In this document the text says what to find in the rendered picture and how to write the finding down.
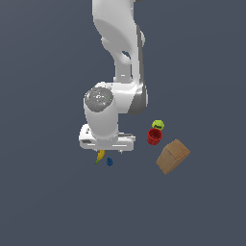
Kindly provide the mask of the yellow banana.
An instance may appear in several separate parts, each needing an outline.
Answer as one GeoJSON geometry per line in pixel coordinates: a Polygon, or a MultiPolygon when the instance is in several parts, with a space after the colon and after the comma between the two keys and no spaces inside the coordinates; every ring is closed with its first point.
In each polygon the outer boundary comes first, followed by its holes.
{"type": "Polygon", "coordinates": [[[97,160],[96,160],[95,164],[97,164],[104,157],[104,155],[105,155],[105,150],[100,150],[98,152],[97,160]]]}

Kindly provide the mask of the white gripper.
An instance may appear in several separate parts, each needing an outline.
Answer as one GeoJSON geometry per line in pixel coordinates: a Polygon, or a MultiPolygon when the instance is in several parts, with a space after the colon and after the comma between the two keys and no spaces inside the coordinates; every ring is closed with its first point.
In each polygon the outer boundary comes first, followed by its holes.
{"type": "Polygon", "coordinates": [[[132,134],[119,133],[114,140],[99,141],[92,135],[89,126],[85,124],[80,130],[79,142],[80,146],[84,149],[124,152],[134,150],[135,136],[132,134]]]}

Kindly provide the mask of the green tennis ball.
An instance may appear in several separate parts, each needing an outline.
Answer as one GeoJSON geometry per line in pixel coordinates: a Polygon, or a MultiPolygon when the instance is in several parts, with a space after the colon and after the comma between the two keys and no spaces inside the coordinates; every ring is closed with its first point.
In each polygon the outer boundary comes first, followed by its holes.
{"type": "Polygon", "coordinates": [[[155,120],[152,123],[152,127],[161,131],[164,128],[164,123],[162,120],[155,120]]]}

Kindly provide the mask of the red cup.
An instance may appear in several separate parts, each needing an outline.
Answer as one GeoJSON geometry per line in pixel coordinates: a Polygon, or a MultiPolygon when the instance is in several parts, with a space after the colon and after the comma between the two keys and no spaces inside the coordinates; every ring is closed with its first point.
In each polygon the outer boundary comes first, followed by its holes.
{"type": "Polygon", "coordinates": [[[162,132],[159,129],[150,129],[147,136],[147,141],[151,145],[157,145],[162,140],[162,132]]]}

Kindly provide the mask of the brown cardboard box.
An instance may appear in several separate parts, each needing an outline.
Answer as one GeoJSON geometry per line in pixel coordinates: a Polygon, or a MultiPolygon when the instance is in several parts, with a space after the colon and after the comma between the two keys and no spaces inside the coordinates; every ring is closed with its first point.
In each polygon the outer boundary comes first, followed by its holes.
{"type": "Polygon", "coordinates": [[[190,151],[178,139],[175,139],[163,148],[157,160],[157,165],[164,174],[168,174],[189,154],[190,151]]]}

